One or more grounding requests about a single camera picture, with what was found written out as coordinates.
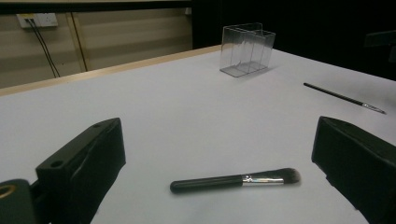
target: black brush handle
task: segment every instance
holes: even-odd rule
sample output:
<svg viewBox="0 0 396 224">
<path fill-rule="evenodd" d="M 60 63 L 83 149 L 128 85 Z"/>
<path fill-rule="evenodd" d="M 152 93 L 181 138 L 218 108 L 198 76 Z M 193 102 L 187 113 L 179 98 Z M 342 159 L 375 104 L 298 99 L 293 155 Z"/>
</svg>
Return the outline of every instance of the black brush handle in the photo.
<svg viewBox="0 0 396 224">
<path fill-rule="evenodd" d="M 241 175 L 227 175 L 202 179 L 178 180 L 171 184 L 174 193 L 191 192 L 206 189 L 224 189 L 242 187 Z"/>
</svg>

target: makeup brush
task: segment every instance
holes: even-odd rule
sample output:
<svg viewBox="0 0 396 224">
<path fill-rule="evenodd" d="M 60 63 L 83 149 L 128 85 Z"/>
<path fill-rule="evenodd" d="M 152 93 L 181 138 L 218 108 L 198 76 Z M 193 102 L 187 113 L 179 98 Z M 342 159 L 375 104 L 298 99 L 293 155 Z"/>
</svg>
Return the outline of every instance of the makeup brush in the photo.
<svg viewBox="0 0 396 224">
<path fill-rule="evenodd" d="M 171 183 L 173 193 L 205 189 L 224 189 L 242 186 L 286 185 L 300 181 L 300 174 L 292 168 L 247 175 L 226 175 L 201 179 L 178 180 Z"/>
</svg>

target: transparent brush holder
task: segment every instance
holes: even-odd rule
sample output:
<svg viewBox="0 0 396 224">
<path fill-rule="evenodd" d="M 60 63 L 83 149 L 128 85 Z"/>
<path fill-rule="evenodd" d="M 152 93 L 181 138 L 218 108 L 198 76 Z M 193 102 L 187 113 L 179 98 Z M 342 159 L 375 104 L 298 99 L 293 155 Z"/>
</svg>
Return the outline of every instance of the transparent brush holder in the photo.
<svg viewBox="0 0 396 224">
<path fill-rule="evenodd" d="M 233 77 L 241 77 L 267 68 L 275 35 L 264 31 L 261 23 L 225 26 L 220 71 Z"/>
</svg>

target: table surface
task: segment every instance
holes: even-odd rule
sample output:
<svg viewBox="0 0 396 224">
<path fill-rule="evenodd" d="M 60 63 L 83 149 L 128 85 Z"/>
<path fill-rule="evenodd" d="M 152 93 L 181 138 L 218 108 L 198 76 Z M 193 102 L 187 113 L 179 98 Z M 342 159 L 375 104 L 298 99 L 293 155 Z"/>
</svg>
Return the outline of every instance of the table surface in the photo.
<svg viewBox="0 0 396 224">
<path fill-rule="evenodd" d="M 273 50 L 270 68 L 219 71 L 219 47 L 0 91 L 0 182 L 89 126 L 120 118 L 127 163 L 92 223 L 367 223 L 311 161 L 320 116 L 396 145 L 396 82 Z M 303 85 L 377 106 L 383 115 Z M 174 180 L 297 169 L 302 182 L 174 195 Z"/>
</svg>

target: power outlet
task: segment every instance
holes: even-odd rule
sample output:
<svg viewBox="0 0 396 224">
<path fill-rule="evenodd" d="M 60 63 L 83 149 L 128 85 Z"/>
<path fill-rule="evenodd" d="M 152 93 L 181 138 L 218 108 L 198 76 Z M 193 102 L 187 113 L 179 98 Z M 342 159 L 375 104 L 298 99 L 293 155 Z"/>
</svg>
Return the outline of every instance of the power outlet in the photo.
<svg viewBox="0 0 396 224">
<path fill-rule="evenodd" d="M 31 28 L 29 22 L 26 20 L 33 20 L 36 27 L 58 26 L 55 13 L 17 14 L 17 18 L 20 22 L 21 28 Z"/>
</svg>

